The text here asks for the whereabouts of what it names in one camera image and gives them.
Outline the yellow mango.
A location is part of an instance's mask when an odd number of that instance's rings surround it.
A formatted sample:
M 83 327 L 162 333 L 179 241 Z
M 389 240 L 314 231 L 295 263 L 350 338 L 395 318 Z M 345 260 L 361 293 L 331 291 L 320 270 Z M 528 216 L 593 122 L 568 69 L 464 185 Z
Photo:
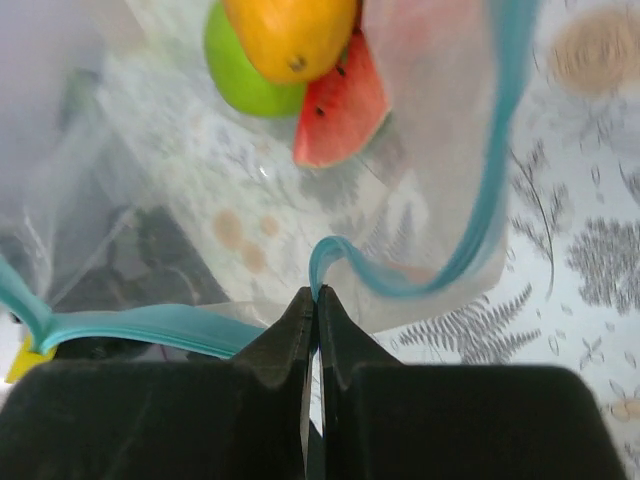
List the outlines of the yellow mango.
M 359 13 L 357 1 L 225 1 L 253 67 L 276 84 L 313 81 L 337 63 Z

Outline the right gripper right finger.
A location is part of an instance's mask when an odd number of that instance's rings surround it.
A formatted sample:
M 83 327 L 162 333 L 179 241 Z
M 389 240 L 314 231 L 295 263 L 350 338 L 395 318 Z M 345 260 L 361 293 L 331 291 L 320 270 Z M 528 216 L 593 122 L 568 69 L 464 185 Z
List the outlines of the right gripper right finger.
M 556 366 L 406 365 L 319 290 L 330 479 L 621 479 L 591 391 Z

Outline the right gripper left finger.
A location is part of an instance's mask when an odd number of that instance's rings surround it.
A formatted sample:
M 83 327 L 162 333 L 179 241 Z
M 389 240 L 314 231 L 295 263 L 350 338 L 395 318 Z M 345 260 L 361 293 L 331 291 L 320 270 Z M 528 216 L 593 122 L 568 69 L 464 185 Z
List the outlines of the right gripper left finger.
M 314 302 L 228 360 L 54 361 L 1 412 L 5 479 L 304 479 Z

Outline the green apple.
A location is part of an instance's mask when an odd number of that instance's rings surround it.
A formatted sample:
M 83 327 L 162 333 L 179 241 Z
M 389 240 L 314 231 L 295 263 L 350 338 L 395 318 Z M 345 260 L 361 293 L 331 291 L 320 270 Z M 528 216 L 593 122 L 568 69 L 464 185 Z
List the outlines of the green apple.
M 204 28 L 204 55 L 222 99 L 236 111 L 257 117 L 297 115 L 306 85 L 275 85 L 249 62 L 221 1 L 211 6 Z

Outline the clear zip top bag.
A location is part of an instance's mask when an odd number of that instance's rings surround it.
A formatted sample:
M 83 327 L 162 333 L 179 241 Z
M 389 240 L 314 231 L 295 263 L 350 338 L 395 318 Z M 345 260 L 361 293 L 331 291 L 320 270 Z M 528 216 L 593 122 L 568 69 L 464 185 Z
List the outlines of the clear zip top bag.
M 318 169 L 293 161 L 298 114 L 220 96 L 211 6 L 2 3 L 1 306 L 35 352 L 114 337 L 228 357 L 301 286 L 377 333 L 498 282 L 537 2 L 371 2 L 391 108 Z

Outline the watermelon slice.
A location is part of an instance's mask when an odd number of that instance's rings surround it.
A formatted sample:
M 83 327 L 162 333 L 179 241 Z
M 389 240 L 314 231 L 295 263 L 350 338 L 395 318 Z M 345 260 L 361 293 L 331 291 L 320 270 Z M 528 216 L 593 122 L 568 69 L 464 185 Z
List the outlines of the watermelon slice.
M 299 167 L 328 168 L 361 152 L 390 111 L 364 33 L 326 75 L 311 82 L 298 117 L 292 157 Z

